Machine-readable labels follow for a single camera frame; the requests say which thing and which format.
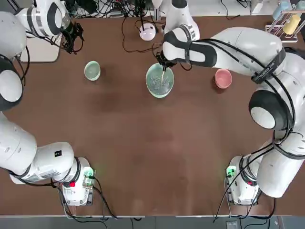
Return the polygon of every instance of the light blue bottle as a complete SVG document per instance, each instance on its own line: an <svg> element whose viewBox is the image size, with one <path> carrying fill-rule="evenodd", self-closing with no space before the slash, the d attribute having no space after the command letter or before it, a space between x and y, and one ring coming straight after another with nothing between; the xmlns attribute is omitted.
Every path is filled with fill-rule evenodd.
<svg viewBox="0 0 305 229"><path fill-rule="evenodd" d="M277 20L281 16L281 11L289 8L289 3L287 1L282 1L272 14L274 20Z"/></svg>
<svg viewBox="0 0 305 229"><path fill-rule="evenodd" d="M296 10L305 10L305 1L301 0L296 5Z"/></svg>

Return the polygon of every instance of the floor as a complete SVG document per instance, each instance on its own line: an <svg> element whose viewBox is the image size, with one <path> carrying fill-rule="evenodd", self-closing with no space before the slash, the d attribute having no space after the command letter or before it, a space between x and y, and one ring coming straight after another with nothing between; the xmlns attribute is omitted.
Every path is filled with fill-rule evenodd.
<svg viewBox="0 0 305 229"><path fill-rule="evenodd" d="M212 217L176 218L176 217L145 217L141 221L133 220L134 229L226 229L227 221L236 221L227 217L220 217L214 224ZM242 220L242 228L237 221L237 228L244 229L248 224L264 223L265 220L247 218ZM130 218L109 219L108 229L132 229ZM270 229L303 229L305 217L272 217ZM0 218L0 229L103 229L101 223L78 223L65 217L34 217L34 218ZM249 226L248 229L268 229L268 224Z"/></svg>

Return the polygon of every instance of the test tube rack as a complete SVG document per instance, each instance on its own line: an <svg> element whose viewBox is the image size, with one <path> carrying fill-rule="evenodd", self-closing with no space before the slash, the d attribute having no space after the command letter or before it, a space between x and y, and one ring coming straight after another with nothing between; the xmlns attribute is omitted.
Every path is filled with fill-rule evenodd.
<svg viewBox="0 0 305 229"><path fill-rule="evenodd" d="M282 43L296 43L298 41L297 34L305 25L305 20L291 35L285 34L283 27L285 23L290 20L292 15L297 13L305 13L305 10L296 10L296 6L293 4L291 10L282 11L280 17L277 20L274 20L271 25L265 25L265 31L279 37L282 40Z"/></svg>

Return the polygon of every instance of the pink bowl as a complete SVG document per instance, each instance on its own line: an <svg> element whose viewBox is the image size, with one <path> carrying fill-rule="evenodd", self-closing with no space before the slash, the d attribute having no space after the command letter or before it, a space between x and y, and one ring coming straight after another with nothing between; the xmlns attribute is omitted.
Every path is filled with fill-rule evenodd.
<svg viewBox="0 0 305 229"><path fill-rule="evenodd" d="M215 74L215 83L221 88L225 89L232 83L232 75L227 69L218 69Z"/></svg>

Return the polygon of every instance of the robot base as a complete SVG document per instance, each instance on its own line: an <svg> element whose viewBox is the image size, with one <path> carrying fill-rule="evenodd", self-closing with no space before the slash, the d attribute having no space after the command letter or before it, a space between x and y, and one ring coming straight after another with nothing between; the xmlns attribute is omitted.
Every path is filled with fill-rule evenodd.
<svg viewBox="0 0 305 229"><path fill-rule="evenodd" d="M86 179L85 170L90 168L89 162L84 157L78 158L81 163L80 176L74 187L62 186L63 195L70 206L85 206L92 204L92 188L84 187Z"/></svg>
<svg viewBox="0 0 305 229"><path fill-rule="evenodd" d="M239 173L241 156L234 157L226 170L226 186L229 186ZM229 202L234 205L251 205L257 202L258 185L251 186L239 175L229 189Z"/></svg>

